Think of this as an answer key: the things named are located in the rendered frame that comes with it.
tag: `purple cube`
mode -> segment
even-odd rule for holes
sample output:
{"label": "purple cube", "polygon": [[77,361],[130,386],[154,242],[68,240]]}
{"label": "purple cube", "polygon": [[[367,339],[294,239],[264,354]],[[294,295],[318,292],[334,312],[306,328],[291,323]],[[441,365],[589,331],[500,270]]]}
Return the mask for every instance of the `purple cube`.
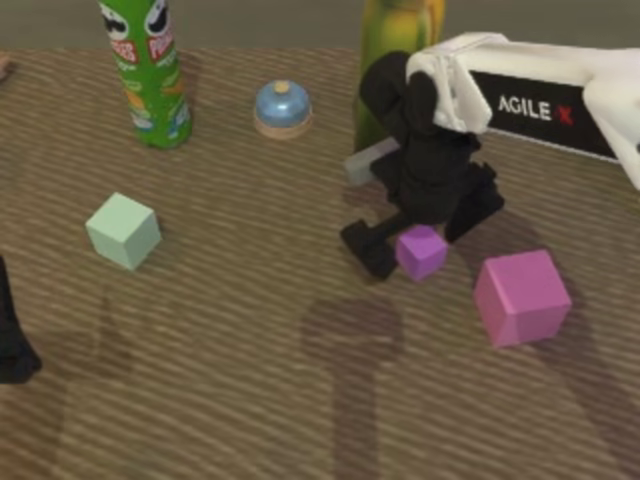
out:
{"label": "purple cube", "polygon": [[447,259],[447,243],[431,227],[407,230],[396,241],[396,259],[414,282],[436,272]]}
{"label": "purple cube", "polygon": [[571,309],[546,250],[486,260],[474,300],[496,348],[553,337]]}

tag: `black and white object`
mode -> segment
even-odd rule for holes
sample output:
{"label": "black and white object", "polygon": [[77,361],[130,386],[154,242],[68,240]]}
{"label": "black and white object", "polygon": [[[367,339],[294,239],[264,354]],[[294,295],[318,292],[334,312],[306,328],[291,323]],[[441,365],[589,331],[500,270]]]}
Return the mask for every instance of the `black and white object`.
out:
{"label": "black and white object", "polygon": [[640,190],[640,49],[511,42],[467,33],[413,54],[437,86],[435,123],[496,131],[619,163]]}

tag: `chips canister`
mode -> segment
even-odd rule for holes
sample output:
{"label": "chips canister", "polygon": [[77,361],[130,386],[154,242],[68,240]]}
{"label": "chips canister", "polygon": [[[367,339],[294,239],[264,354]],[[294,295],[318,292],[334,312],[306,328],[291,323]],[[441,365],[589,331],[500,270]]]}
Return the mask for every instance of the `chips canister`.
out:
{"label": "chips canister", "polygon": [[[365,0],[362,18],[360,77],[394,50],[414,53],[439,41],[446,0]],[[355,151],[388,136],[358,98],[355,106]]]}
{"label": "chips canister", "polygon": [[100,11],[143,143],[180,145],[191,135],[178,53],[166,0],[101,0]]}

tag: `gray block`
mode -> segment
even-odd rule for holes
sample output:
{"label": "gray block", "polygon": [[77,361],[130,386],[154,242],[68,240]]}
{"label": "gray block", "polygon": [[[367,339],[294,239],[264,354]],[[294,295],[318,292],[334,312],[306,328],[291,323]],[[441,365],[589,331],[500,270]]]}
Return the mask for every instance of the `gray block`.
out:
{"label": "gray block", "polygon": [[371,164],[398,148],[398,142],[389,137],[347,158],[344,162],[344,169],[347,173],[349,185],[361,187],[375,180],[373,173],[371,173]]}

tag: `light green block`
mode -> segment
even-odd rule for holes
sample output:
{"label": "light green block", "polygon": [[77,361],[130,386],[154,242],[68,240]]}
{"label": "light green block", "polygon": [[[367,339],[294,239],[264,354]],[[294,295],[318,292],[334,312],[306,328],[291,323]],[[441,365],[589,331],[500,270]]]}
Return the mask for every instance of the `light green block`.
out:
{"label": "light green block", "polygon": [[85,224],[93,247],[128,270],[135,270],[160,243],[155,212],[114,193]]}

